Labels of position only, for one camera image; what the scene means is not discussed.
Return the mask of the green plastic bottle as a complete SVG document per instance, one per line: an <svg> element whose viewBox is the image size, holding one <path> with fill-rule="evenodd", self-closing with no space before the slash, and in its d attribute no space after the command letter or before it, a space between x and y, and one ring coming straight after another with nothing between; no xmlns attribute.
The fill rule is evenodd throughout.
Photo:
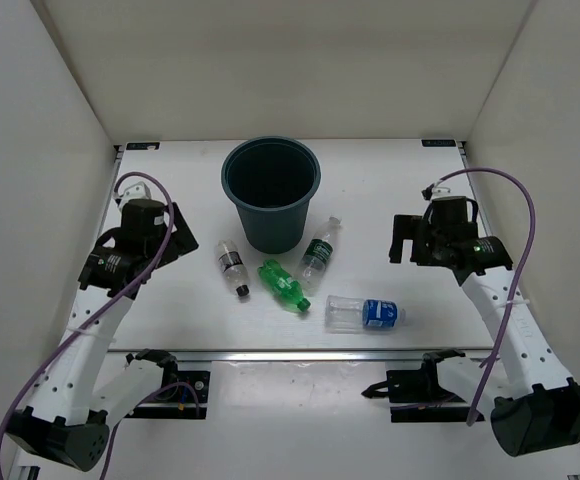
<svg viewBox="0 0 580 480"><path fill-rule="evenodd" d="M311 307L300 283L274 259L267 259L257 269L260 280L286 309L305 313Z"/></svg>

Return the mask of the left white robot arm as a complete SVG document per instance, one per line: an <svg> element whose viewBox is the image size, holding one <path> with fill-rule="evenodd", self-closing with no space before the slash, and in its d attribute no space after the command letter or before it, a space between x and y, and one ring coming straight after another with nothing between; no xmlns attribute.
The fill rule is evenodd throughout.
<svg viewBox="0 0 580 480"><path fill-rule="evenodd" d="M173 263L197 247L178 205L134 199L122 206L120 225L96 240L78 278L80 290L108 297L107 309L68 331L62 352L42 368L29 399L7 420L11 440L31 455L88 472L123 417L148 397L176 395L183 385L177 360L163 350L130 355L113 380L101 388L95 383L117 328L151 276L147 268Z"/></svg>

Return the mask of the clear bottle green label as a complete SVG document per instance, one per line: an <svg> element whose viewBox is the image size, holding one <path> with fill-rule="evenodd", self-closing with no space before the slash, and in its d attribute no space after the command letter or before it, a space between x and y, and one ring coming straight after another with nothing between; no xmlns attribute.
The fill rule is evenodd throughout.
<svg viewBox="0 0 580 480"><path fill-rule="evenodd" d="M337 245L341 219L330 216L315 232L296 269L302 289L313 295L319 288Z"/></svg>

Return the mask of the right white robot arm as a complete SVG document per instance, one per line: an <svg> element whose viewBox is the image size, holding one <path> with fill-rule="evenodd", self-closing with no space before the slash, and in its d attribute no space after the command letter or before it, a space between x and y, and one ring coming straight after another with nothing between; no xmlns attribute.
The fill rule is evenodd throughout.
<svg viewBox="0 0 580 480"><path fill-rule="evenodd" d="M469 198L433 199L423 215L397 215L389 259L402 259L411 241L411 262L449 269L480 314L493 340L505 378L479 385L485 367L456 349L424 355L415 386L430 400L455 395L477 400L510 456L580 442L580 384L544 338L526 301L513 284L513 262L500 239L479 234L478 205Z"/></svg>

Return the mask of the clear bottle black label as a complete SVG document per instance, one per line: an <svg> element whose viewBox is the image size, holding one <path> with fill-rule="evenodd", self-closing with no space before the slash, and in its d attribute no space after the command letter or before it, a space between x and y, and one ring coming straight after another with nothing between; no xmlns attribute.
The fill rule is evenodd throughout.
<svg viewBox="0 0 580 480"><path fill-rule="evenodd" d="M226 285L238 298L248 297L250 279L236 244L231 240L220 240L215 253Z"/></svg>

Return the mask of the clear bottle blue label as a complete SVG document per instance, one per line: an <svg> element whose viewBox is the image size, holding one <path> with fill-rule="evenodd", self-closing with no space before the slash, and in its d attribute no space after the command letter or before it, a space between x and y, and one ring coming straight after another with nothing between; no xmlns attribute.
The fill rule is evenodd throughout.
<svg viewBox="0 0 580 480"><path fill-rule="evenodd" d="M405 310L387 300L330 295L326 300L325 329L331 333L383 334L404 322Z"/></svg>

